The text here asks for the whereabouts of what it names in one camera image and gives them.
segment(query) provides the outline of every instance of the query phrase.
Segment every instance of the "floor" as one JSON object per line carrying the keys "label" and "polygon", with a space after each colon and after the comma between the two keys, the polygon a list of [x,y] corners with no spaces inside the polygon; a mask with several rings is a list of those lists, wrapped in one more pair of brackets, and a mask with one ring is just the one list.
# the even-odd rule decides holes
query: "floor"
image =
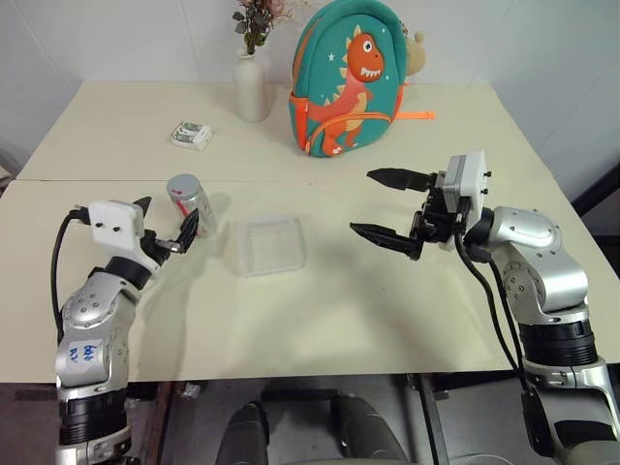
{"label": "floor", "polygon": [[[403,450],[420,464],[432,464],[419,395],[399,387],[390,376],[343,376],[201,383],[198,398],[175,397],[170,410],[162,463],[212,464],[233,412],[257,400],[264,389],[338,389],[365,398],[386,419]],[[438,401],[451,464],[471,454],[492,453],[514,465],[551,465],[529,448],[521,420],[519,385],[515,380],[466,387]],[[331,434],[328,402],[265,402],[272,465],[297,460],[339,457]],[[134,429],[133,450],[150,402],[128,406]],[[57,404],[52,386],[0,385],[0,456],[4,464],[51,464],[57,438]],[[495,465],[479,458],[470,465]]]}

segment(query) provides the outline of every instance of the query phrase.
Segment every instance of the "cartoon dinosaur print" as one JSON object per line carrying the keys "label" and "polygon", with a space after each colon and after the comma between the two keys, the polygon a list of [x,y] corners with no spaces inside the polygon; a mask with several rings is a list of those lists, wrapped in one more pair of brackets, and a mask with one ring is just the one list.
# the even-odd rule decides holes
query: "cartoon dinosaur print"
{"label": "cartoon dinosaur print", "polygon": [[[338,93],[333,94],[331,102],[329,98],[325,99],[323,105],[309,102],[308,117],[314,121],[323,123],[336,116],[365,112],[368,102],[372,100],[372,92],[364,83],[381,77],[384,71],[384,56],[372,36],[361,32],[359,25],[355,28],[353,39],[347,37],[346,47],[347,54],[342,60],[347,63],[347,68],[340,68],[340,75],[345,83],[337,87]],[[323,153],[330,157],[341,153],[344,147],[336,140],[344,133],[346,147],[355,147],[362,123],[361,119],[348,119],[328,125],[321,147]]]}

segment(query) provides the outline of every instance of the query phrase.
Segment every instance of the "white table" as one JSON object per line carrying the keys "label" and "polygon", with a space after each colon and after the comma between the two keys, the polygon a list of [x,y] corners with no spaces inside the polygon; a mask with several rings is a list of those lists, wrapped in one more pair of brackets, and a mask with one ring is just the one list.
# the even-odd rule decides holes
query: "white table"
{"label": "white table", "polygon": [[[122,114],[136,115],[136,109],[162,89],[167,95],[191,95],[185,107],[172,104],[176,100],[170,96],[165,105],[160,95],[155,107],[161,111],[149,119],[161,129],[153,132],[159,139],[146,139],[152,145],[142,149],[115,136],[115,129],[123,126],[117,120],[109,120],[99,136],[91,134],[89,149],[82,147],[83,137],[73,142],[61,137],[70,123],[80,129],[79,124],[85,124],[80,120],[101,114],[102,108],[85,104],[107,100],[95,98],[97,89],[111,96],[111,89],[130,87],[136,98],[126,93]],[[366,171],[389,166],[442,170],[451,155],[472,147],[485,148],[493,170],[488,206],[536,207],[561,225],[567,248],[590,280],[599,352],[607,361],[620,361],[618,280],[490,89],[413,89],[405,109],[434,109],[436,121],[395,123],[379,142],[332,160],[297,156],[286,126],[288,116],[277,108],[261,125],[236,122],[221,110],[215,139],[202,153],[169,146],[165,134],[178,119],[210,122],[200,118],[195,103],[196,94],[205,89],[210,88],[87,84],[21,178],[99,180],[11,184],[0,200],[0,260],[5,273],[0,281],[0,382],[54,379],[49,258],[66,212],[76,203],[132,201],[149,195],[153,203],[147,227],[162,237],[173,236],[180,221],[165,186],[180,171],[194,172],[202,180],[220,231],[215,238],[197,240],[187,256],[173,257],[145,290],[130,334],[132,380],[505,369],[481,288],[455,253],[429,245],[414,263],[349,229],[350,221],[372,222],[406,233],[424,200],[420,193],[382,187],[366,178]],[[418,96],[415,106],[413,96]],[[204,114],[213,108],[202,106]],[[170,119],[172,107],[177,110]],[[246,138],[236,137],[231,125]],[[268,137],[261,127],[278,128],[280,136]],[[146,134],[142,129],[139,137]],[[109,136],[102,138],[104,132]],[[246,150],[239,150],[244,144]],[[247,150],[251,145],[252,152]],[[110,163],[109,157],[124,163]],[[300,218],[306,266],[279,275],[236,276],[235,224],[270,213]],[[106,259],[85,226],[72,226],[61,251],[61,300],[83,283],[92,266]]]}

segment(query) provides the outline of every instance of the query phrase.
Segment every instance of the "flower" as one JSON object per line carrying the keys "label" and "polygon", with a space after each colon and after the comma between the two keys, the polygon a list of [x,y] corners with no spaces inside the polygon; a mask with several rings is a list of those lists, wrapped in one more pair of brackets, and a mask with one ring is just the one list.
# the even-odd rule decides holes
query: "flower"
{"label": "flower", "polygon": [[284,13],[286,7],[286,0],[267,0],[266,5],[274,16],[279,16]]}

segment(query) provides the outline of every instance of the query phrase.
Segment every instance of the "white wall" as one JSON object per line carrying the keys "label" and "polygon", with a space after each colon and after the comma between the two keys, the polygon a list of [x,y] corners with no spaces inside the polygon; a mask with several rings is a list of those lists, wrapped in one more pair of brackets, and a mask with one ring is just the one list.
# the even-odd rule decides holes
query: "white wall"
{"label": "white wall", "polygon": [[[325,2],[273,32],[271,80],[289,80],[297,36]],[[618,0],[386,3],[426,33],[418,81],[492,84],[569,198],[618,162]],[[85,79],[230,80],[236,4],[0,0],[0,160],[23,165]]]}

